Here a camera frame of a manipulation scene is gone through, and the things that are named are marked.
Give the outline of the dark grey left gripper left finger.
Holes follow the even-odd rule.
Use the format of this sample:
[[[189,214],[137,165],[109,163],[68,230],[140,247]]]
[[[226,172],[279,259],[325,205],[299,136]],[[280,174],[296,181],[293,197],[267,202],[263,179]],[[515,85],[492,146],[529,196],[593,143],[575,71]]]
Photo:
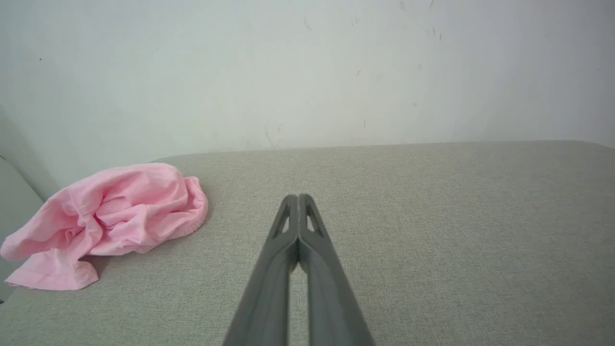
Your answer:
[[[290,274],[298,262],[298,196],[284,197],[224,339],[225,346],[289,344]]]

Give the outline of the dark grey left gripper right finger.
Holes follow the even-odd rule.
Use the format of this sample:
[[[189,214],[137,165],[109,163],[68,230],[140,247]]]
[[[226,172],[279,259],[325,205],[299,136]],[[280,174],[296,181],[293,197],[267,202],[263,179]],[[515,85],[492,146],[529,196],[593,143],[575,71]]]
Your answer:
[[[373,346],[350,282],[338,258],[316,202],[298,200],[299,264],[307,276],[307,312],[311,346]]]

